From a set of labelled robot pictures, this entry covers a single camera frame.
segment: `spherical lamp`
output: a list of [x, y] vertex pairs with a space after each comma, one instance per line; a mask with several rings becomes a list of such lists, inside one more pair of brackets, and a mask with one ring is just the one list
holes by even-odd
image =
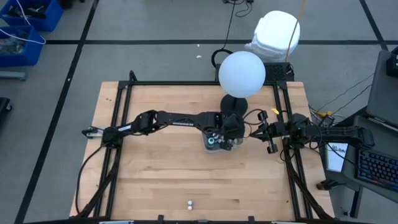
[[228, 95], [221, 100], [221, 112], [244, 115], [248, 109], [246, 97], [256, 94], [266, 80], [266, 68], [261, 59], [251, 52], [229, 55], [218, 71], [221, 87]]

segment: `yellow cable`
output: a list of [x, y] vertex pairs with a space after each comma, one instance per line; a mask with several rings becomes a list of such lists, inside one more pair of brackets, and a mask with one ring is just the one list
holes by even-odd
[[317, 115], [321, 116], [321, 118], [324, 118], [324, 117], [326, 117], [327, 115], [328, 115], [328, 116], [331, 116], [331, 115], [333, 114], [331, 111], [328, 111], [328, 112], [319, 112], [319, 111], [316, 111], [316, 110], [313, 110], [313, 109], [311, 109], [311, 111], [314, 112], [314, 113], [316, 113]]
[[294, 32], [296, 31], [297, 24], [299, 23], [299, 21], [301, 19], [301, 15], [303, 14], [303, 11], [304, 11], [305, 1], [306, 0], [303, 0], [303, 4], [301, 5], [300, 13], [298, 14], [298, 17], [297, 17], [296, 25], [294, 25], [293, 34], [292, 34], [292, 36], [290, 38], [289, 46], [287, 47], [285, 62], [287, 62], [287, 57], [289, 56], [290, 45], [292, 44]]

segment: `black floor line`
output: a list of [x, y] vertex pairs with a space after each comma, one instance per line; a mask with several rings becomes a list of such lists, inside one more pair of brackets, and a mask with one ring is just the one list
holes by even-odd
[[366, 17], [368, 18], [369, 23], [371, 24], [371, 27], [372, 27], [373, 32], [374, 32], [374, 35], [376, 35], [377, 40], [381, 42], [380, 43], [381, 48], [383, 50], [387, 50], [387, 45], [384, 43], [383, 36], [381, 35], [380, 30], [377, 27], [376, 22], [373, 19], [372, 13], [369, 10], [368, 5], [366, 4], [366, 1], [365, 0], [359, 0], [359, 2], [361, 3], [363, 11], [365, 12]]
[[[224, 44], [225, 40], [86, 40], [88, 45], [178, 45], [178, 44]], [[251, 40], [229, 40], [228, 44], [247, 44]], [[79, 44], [79, 40], [48, 40], [48, 45]], [[387, 45], [398, 40], [300, 40], [299, 45]]]
[[67, 97], [67, 93], [68, 93], [70, 84], [71, 84], [71, 82], [73, 80], [72, 79], [73, 75], [75, 74], [75, 70], [76, 70], [76, 66], [77, 66], [79, 58], [80, 58], [81, 50], [82, 50], [82, 48], [84, 46], [84, 41], [87, 38], [88, 30], [90, 29], [91, 22], [93, 21], [93, 17], [94, 17], [94, 13], [96, 11], [96, 7], [97, 7], [97, 4], [98, 4], [98, 1], [99, 0], [94, 0], [93, 1], [93, 5], [91, 7], [90, 13], [88, 14], [88, 18], [87, 18], [85, 27], [83, 29], [83, 33], [81, 34], [81, 37], [80, 37], [80, 40], [79, 40], [79, 43], [78, 43], [78, 47], [77, 47], [76, 52], [75, 52], [75, 56], [73, 57], [72, 64], [70, 65], [70, 68], [69, 68], [69, 71], [68, 71], [68, 75], [67, 75], [67, 77], [65, 79], [65, 83], [63, 84], [62, 91], [61, 91], [61, 94], [60, 94], [60, 98], [58, 99], [57, 106], [55, 107], [55, 111], [54, 111], [54, 114], [52, 116], [49, 129], [47, 131], [47, 134], [45, 135], [45, 139], [44, 139], [42, 148], [40, 150], [39, 157], [38, 157], [36, 165], [34, 167], [32, 176], [30, 177], [30, 181], [29, 181], [27, 189], [25, 191], [24, 198], [22, 199], [22, 203], [21, 203], [21, 205], [19, 207], [18, 214], [17, 214], [17, 217], [16, 217], [15, 222], [14, 222], [15, 224], [21, 224], [25, 220], [25, 216], [26, 216], [26, 213], [28, 211], [28, 208], [29, 208], [29, 205], [30, 205], [30, 201], [32, 200], [33, 193], [34, 193], [36, 185], [37, 185], [37, 181], [39, 180], [40, 173], [42, 171], [45, 158], [47, 157], [47, 153], [49, 151], [50, 143], [51, 143], [51, 140], [53, 138], [53, 135], [54, 135], [54, 132], [55, 132], [55, 128], [57, 127], [57, 124], [58, 124], [58, 121], [59, 121], [59, 117], [61, 115], [61, 111], [62, 111], [63, 105], [65, 103], [65, 99]]

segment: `keyboard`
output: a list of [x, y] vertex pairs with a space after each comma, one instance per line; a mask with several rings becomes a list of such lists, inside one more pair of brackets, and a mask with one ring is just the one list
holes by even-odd
[[359, 150], [356, 178], [398, 191], [398, 159]]

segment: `table leg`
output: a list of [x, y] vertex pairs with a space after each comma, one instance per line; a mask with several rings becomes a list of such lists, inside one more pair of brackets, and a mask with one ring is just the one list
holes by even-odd
[[358, 218], [359, 208], [361, 206], [363, 187], [360, 186], [358, 191], [355, 191], [353, 204], [351, 206], [351, 211], [349, 213], [345, 213], [345, 215], [350, 216], [351, 218]]

